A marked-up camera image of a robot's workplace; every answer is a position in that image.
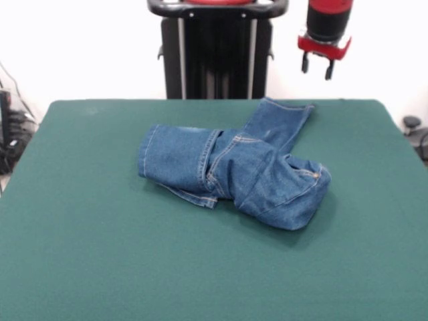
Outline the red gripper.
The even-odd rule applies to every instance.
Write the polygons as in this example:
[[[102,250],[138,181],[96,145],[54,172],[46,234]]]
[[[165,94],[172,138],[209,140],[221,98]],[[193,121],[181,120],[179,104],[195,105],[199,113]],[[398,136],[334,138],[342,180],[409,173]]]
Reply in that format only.
[[[304,52],[302,57],[302,72],[308,72],[309,60],[308,54],[316,54],[318,56],[329,59],[329,66],[326,69],[325,79],[331,80],[334,71],[334,60],[342,60],[352,41],[352,37],[348,34],[343,35],[337,41],[321,42],[312,39],[307,33],[298,36],[298,47]]]

